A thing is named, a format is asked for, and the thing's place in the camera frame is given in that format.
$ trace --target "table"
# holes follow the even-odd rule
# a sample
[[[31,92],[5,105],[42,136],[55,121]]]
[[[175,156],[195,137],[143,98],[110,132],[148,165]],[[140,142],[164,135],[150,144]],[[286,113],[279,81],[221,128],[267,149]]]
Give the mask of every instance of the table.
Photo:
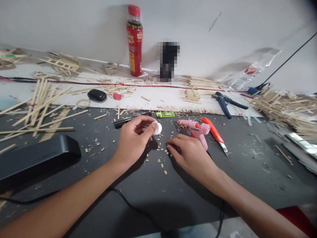
[[[71,110],[69,114],[76,112],[79,109]],[[116,130],[113,126],[116,111],[109,110],[106,117],[93,119],[105,112],[105,109],[89,108],[87,113],[63,121],[61,127],[73,126],[76,131],[58,132],[56,135],[69,135],[79,142],[82,152],[80,162],[17,192],[13,198],[31,200],[63,189],[109,161],[115,153],[120,129]],[[137,163],[113,187],[119,189],[132,205],[150,213],[165,230],[219,220],[221,199],[186,174],[164,151],[157,151],[159,142],[160,148],[165,149],[165,142],[172,135],[171,131],[174,131],[174,136],[177,135],[173,120],[198,121],[203,116],[214,123],[230,156],[225,156],[211,134],[205,136],[208,151],[216,165],[241,186],[275,209],[307,204],[316,199],[316,177],[283,148],[281,138],[275,133],[274,123],[258,123],[252,119],[253,125],[249,126],[243,117],[227,120],[225,116],[210,114],[158,119],[164,136],[160,141],[157,141],[158,136],[154,136],[155,140],[148,144]],[[11,129],[10,125],[16,120],[15,117],[17,116],[2,116],[0,130]],[[261,139],[261,143],[257,142],[255,135]],[[37,143],[41,136],[34,139],[32,134],[27,134],[4,141],[0,146],[2,149],[16,143],[22,148]],[[99,146],[95,144],[96,138],[100,142]],[[279,152],[275,144],[292,157],[293,166],[282,155],[276,155]],[[85,148],[91,148],[91,151],[85,153]],[[144,162],[147,153],[149,162]],[[161,168],[158,159],[164,164],[164,168]],[[0,227],[33,206],[35,205],[17,206],[7,203],[0,212]],[[225,211],[225,218],[237,216],[229,205],[226,205]],[[111,191],[105,192],[66,236],[132,237],[153,232],[157,230],[147,218],[131,210],[117,193]]]

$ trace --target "pink hot glue gun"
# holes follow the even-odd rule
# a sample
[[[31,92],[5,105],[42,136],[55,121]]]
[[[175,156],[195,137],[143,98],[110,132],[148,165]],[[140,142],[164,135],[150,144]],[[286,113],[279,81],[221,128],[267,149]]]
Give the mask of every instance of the pink hot glue gun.
[[[188,120],[178,120],[177,125],[189,130],[191,132],[191,137],[195,137],[200,140],[204,149],[208,150],[208,145],[204,135],[207,135],[209,133],[210,125],[205,123],[202,123],[200,125],[198,122]]]

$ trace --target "white cap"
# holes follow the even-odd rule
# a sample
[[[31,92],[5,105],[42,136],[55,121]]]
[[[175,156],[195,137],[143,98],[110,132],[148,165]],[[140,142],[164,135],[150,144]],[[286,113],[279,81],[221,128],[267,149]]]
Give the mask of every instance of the white cap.
[[[152,124],[156,124],[154,135],[160,134],[162,132],[162,125],[158,123],[157,121],[152,122]]]

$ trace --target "red bottle cap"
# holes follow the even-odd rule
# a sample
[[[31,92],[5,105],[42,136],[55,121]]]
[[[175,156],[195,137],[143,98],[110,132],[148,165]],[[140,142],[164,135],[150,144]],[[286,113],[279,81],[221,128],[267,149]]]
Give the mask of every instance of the red bottle cap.
[[[129,5],[128,6],[129,9],[129,14],[135,17],[139,17],[140,16],[140,8],[136,5]]]

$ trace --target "plastic bottle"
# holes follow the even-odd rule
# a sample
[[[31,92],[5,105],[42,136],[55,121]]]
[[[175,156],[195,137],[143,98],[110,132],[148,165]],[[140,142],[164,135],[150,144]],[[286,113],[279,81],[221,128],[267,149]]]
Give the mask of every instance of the plastic bottle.
[[[270,52],[266,53],[260,61],[253,63],[246,70],[232,76],[233,81],[231,82],[229,89],[239,90],[243,88],[246,83],[252,81],[255,76],[269,67],[274,57],[277,56],[280,52],[281,50],[273,49]]]
[[[138,77],[142,75],[142,39],[143,27],[140,22],[140,8],[129,5],[129,19],[126,23],[129,43],[130,73]]]

